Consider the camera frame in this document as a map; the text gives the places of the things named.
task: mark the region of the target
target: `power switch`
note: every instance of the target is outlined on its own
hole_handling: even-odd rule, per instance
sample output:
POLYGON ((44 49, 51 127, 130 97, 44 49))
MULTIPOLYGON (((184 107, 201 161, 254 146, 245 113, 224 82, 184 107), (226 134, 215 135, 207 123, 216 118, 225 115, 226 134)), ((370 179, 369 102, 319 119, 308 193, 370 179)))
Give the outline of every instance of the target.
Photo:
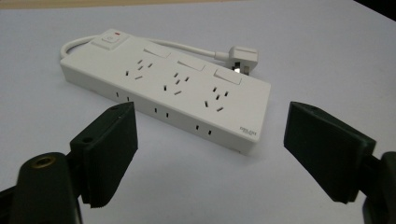
POLYGON ((103 35, 102 40, 106 41, 107 43, 116 43, 120 40, 120 34, 106 34, 103 35))
POLYGON ((242 79, 241 74, 235 73, 234 71, 225 68, 224 69, 219 68, 218 70, 216 70, 215 77, 232 82, 233 84, 236 85, 239 85, 242 79))
POLYGON ((128 39, 128 35, 118 31, 111 31, 96 37, 92 44, 102 49, 113 50, 128 39))
POLYGON ((197 71, 202 71, 205 67, 204 63, 201 63, 200 61, 198 61, 192 57, 188 57, 187 55, 183 58, 180 58, 177 63, 183 64, 183 65, 193 68, 197 71))

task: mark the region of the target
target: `electrical outlet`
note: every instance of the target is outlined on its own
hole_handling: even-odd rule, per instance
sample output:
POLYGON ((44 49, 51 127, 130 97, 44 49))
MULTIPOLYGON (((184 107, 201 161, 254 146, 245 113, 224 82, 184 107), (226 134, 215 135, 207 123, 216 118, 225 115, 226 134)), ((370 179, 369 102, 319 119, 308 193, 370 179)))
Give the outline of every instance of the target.
POLYGON ((108 30, 61 60, 69 82, 241 153, 261 136, 270 84, 108 30))

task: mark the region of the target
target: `white power cord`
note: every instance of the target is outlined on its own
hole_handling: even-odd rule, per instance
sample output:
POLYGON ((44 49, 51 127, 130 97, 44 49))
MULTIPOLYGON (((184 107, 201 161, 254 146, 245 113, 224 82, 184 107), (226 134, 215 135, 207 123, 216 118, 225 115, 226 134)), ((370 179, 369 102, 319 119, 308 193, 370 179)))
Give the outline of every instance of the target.
MULTIPOLYGON (((62 58, 66 57, 68 55, 67 51, 78 45, 86 44, 91 40, 95 39, 97 36, 98 35, 91 35, 67 42, 61 47, 61 57, 62 58)), ((145 39, 147 39, 150 42, 156 43, 158 45, 162 45, 174 49, 181 49, 187 52, 203 55, 206 57, 213 58, 215 60, 226 62, 227 67, 231 67, 235 72, 243 73, 245 75, 248 75, 249 72, 253 70, 253 68, 257 65, 259 60, 259 52, 256 49, 247 49, 247 48, 234 46, 230 49, 229 53, 224 53, 219 51, 198 49, 188 45, 183 45, 166 40, 152 39, 152 38, 145 38, 145 39)))

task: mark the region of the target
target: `white power strip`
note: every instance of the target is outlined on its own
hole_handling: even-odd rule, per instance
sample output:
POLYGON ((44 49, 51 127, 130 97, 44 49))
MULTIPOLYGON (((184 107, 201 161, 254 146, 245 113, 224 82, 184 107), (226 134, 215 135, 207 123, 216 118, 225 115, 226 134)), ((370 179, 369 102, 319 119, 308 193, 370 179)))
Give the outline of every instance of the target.
POLYGON ((241 153, 261 136, 270 84, 108 30, 61 60, 67 81, 241 153))

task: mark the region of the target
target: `white surface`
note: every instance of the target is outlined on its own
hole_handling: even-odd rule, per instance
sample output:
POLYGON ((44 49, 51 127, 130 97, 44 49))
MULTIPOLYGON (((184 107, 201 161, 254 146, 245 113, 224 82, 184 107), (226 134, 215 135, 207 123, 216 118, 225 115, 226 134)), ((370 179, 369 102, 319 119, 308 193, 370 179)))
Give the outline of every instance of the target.
POLYGON ((362 223, 333 203, 283 148, 290 100, 316 105, 395 149, 396 22, 346 0, 0 11, 0 189, 24 161, 69 141, 114 105, 64 80, 59 49, 108 27, 203 49, 258 49, 252 72, 272 84, 250 157, 137 113, 139 150, 85 223, 362 223))
POLYGON ((262 135, 270 84, 144 38, 107 30, 61 66, 71 83, 242 154, 262 135))

